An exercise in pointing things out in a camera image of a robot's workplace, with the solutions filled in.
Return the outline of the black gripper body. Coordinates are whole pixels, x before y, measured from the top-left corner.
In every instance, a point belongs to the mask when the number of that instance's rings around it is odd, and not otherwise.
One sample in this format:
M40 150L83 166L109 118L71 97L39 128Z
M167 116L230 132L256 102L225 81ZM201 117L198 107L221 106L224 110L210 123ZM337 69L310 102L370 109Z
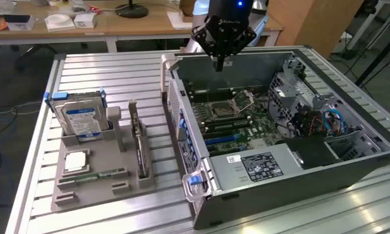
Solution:
M208 49L214 57L237 54L252 41L250 0L212 0L205 20Z

